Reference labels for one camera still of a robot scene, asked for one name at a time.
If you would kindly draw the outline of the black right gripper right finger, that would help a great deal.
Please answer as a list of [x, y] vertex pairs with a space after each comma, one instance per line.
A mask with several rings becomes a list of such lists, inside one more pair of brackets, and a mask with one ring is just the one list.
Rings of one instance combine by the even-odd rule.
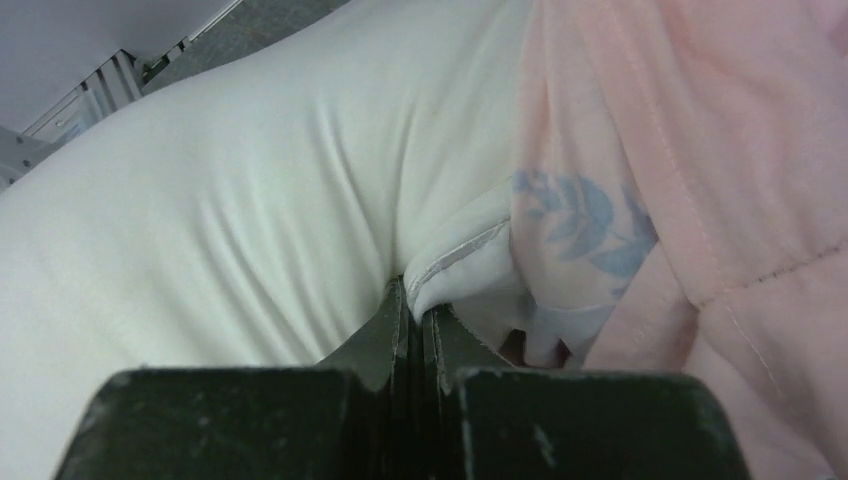
[[422, 321], [438, 479], [746, 479], [723, 409], [678, 374], [508, 364], [441, 306]]

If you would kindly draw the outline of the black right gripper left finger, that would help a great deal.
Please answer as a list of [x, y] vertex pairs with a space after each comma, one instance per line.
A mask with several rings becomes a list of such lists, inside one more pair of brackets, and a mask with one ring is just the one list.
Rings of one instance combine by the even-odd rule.
[[401, 280], [308, 367], [140, 368], [91, 399], [60, 479], [401, 479], [408, 309]]

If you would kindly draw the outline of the white pillow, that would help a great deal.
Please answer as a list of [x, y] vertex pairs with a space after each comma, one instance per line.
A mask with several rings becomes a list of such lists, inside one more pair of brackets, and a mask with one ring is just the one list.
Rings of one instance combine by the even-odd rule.
[[137, 101], [1, 196], [1, 475], [136, 367], [325, 358], [514, 277], [528, 1], [353, 1]]

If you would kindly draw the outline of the pink printed pillowcase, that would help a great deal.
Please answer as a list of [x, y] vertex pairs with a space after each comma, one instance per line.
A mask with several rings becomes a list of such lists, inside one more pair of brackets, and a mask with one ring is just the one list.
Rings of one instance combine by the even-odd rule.
[[519, 111], [524, 362], [696, 377], [755, 478], [845, 478], [846, 3], [537, 1]]

